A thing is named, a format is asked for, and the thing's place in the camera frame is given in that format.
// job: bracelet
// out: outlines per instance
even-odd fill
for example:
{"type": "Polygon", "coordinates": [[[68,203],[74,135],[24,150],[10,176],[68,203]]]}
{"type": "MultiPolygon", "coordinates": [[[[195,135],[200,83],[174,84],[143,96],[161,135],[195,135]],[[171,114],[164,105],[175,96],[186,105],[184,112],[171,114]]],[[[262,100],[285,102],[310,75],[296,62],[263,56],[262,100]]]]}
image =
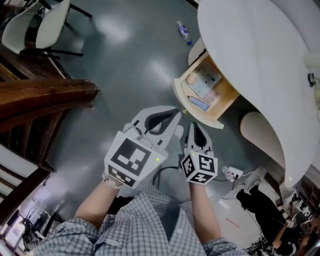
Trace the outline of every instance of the bracelet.
{"type": "Polygon", "coordinates": [[[102,174],[103,181],[111,188],[119,190],[123,186],[123,184],[120,181],[117,181],[116,179],[109,177],[107,173],[102,174]]]}

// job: open drawer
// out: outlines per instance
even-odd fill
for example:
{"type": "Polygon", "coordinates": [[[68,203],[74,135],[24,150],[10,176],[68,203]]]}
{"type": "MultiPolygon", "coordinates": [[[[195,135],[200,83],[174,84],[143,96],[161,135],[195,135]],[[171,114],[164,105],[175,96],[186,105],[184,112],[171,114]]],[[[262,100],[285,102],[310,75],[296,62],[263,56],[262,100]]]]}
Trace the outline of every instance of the open drawer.
{"type": "Polygon", "coordinates": [[[204,52],[203,55],[201,55],[197,60],[195,60],[180,76],[180,78],[174,79],[173,90],[175,96],[186,108],[186,110],[192,116],[194,116],[194,118],[207,126],[217,129],[224,128],[224,125],[218,121],[218,118],[239,96],[239,93],[232,87],[229,81],[221,73],[213,60],[210,58],[207,51],[204,52]],[[187,76],[190,75],[190,73],[195,70],[204,60],[206,60],[221,75],[220,81],[212,88],[212,90],[214,90],[219,96],[212,103],[212,105],[210,105],[207,111],[203,111],[189,101],[188,96],[198,98],[198,95],[186,83],[187,76]]]}

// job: curved table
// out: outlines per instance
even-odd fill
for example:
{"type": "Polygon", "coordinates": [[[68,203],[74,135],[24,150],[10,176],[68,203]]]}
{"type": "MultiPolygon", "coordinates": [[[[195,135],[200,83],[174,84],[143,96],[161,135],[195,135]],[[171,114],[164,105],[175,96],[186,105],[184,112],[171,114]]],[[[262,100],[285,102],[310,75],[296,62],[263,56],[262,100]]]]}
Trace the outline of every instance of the curved table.
{"type": "MultiPolygon", "coordinates": [[[[189,61],[205,47],[232,87],[263,114],[282,147],[285,185],[293,186],[310,166],[320,136],[303,39],[270,0],[201,0],[198,24],[202,40],[189,61]]],[[[174,88],[181,101],[176,81],[174,88]]]]}

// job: plaid shirt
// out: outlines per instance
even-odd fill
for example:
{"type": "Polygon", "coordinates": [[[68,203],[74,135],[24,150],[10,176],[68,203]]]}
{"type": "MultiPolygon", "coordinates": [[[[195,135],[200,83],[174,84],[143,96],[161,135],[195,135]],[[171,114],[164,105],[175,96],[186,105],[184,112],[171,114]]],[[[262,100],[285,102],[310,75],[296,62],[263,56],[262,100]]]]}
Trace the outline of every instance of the plaid shirt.
{"type": "Polygon", "coordinates": [[[100,230],[80,219],[66,221],[43,240],[36,255],[247,255],[224,238],[201,244],[193,228],[191,202],[180,205],[170,239],[161,222],[171,199],[142,182],[137,196],[117,215],[108,215],[100,230]]]}

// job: bottle label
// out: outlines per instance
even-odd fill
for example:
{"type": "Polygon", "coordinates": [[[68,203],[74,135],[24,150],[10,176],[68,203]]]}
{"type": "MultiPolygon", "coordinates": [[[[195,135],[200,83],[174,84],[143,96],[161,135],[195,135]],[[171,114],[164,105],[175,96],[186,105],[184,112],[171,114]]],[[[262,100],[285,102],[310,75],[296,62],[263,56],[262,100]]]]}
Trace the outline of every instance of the bottle label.
{"type": "Polygon", "coordinates": [[[179,31],[181,33],[181,35],[183,36],[184,34],[188,33],[187,29],[185,26],[180,26],[179,27],[179,31]]]}

